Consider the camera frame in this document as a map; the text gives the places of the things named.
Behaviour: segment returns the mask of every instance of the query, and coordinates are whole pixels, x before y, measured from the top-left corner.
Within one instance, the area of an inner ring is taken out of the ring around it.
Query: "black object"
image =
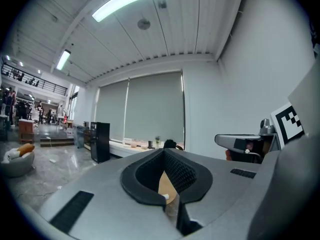
[[[68,233],[94,194],[79,191],[50,221],[58,230]]]
[[[148,141],[148,149],[149,150],[152,149],[152,141],[151,140]]]
[[[177,148],[178,150],[184,150],[181,146],[178,146],[176,142],[174,142],[172,139],[167,139],[163,145],[164,149],[175,149]]]
[[[91,122],[91,158],[98,164],[110,159],[110,123]]]
[[[230,156],[232,161],[253,163],[255,161],[255,156],[246,153],[238,153],[230,150]]]
[[[199,230],[202,226],[190,220],[185,204],[200,201],[213,183],[211,172],[203,165],[169,148],[159,148],[127,166],[120,182],[127,194],[138,203],[162,206],[164,210],[166,199],[158,194],[163,171],[180,196],[176,228],[185,236]]]
[[[237,169],[237,168],[232,169],[230,171],[230,173],[236,174],[236,175],[239,175],[242,177],[251,178],[251,179],[253,179],[257,174],[256,172],[253,172],[253,171],[242,170],[242,169]]]

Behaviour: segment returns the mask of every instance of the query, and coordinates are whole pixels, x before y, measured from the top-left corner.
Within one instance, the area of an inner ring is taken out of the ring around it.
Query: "black slot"
[[[50,221],[58,230],[68,233],[81,213],[85,210],[94,194],[79,191]]]
[[[242,170],[237,168],[232,169],[230,173],[236,174],[242,177],[250,178],[250,179],[253,179],[256,176],[256,173],[253,171]]]

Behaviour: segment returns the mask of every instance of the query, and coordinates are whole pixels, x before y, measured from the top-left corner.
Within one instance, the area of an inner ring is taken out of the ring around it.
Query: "roller blind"
[[[100,88],[95,119],[110,123],[110,139],[123,140],[127,87],[122,81]]]
[[[166,73],[130,80],[125,137],[153,141],[184,141],[181,73]]]

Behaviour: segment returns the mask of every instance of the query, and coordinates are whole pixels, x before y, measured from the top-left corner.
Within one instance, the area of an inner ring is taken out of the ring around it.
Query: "smoke detector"
[[[148,28],[150,28],[150,21],[142,18],[138,21],[138,28],[141,30],[147,30]]]

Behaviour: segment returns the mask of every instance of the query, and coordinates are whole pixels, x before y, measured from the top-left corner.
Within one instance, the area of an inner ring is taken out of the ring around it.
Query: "black vent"
[[[256,173],[253,171],[241,170],[236,168],[232,169],[230,173],[236,174],[242,177],[250,178],[250,179],[253,179],[256,176]]]
[[[183,163],[169,153],[165,153],[164,167],[178,194],[189,188],[197,180],[196,171],[191,166]]]
[[[94,194],[79,191],[59,212],[50,223],[58,230],[68,233],[84,211]]]

